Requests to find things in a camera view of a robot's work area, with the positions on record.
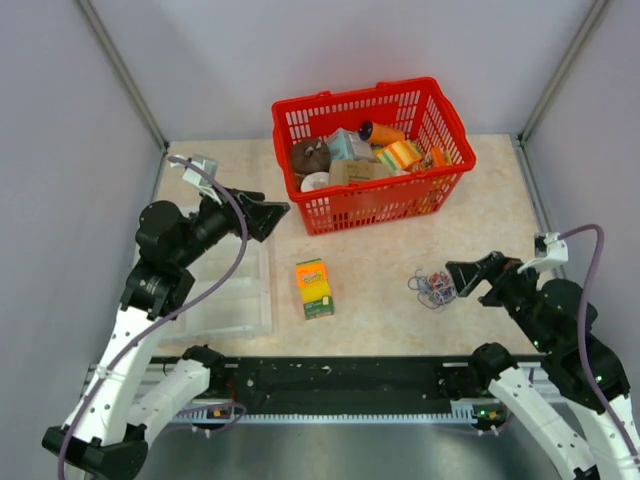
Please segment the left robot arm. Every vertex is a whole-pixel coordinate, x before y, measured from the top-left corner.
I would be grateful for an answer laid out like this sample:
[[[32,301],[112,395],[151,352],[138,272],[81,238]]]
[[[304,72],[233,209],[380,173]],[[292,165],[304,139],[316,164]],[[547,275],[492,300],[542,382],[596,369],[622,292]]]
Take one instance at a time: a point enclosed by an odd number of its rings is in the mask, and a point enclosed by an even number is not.
[[[135,478],[180,408],[201,393],[212,397],[226,387],[222,355],[193,346],[176,372],[140,401],[134,399],[171,322],[221,288],[240,266],[248,242],[265,241],[291,209],[259,192],[231,189],[221,196],[202,195],[189,215],[167,200],[141,212],[135,234],[139,259],[127,277],[107,347],[73,412],[42,439],[58,458],[60,478],[67,465],[95,479]],[[240,240],[236,258],[207,290],[192,297],[190,266],[228,235]]]

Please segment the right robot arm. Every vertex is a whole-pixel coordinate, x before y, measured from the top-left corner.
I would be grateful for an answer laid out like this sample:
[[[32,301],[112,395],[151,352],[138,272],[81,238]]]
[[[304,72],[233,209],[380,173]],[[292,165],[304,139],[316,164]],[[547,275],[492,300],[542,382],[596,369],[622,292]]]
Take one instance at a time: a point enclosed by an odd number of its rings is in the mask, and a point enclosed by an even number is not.
[[[638,478],[639,433],[630,384],[617,355],[589,332],[597,311],[583,301],[582,288],[565,279],[540,284],[535,270],[500,252],[475,262],[449,261],[445,267],[459,297],[489,283],[481,305],[504,309],[542,354],[542,370],[582,430],[567,423],[499,343],[485,343],[471,354],[469,388],[504,404],[561,478]]]

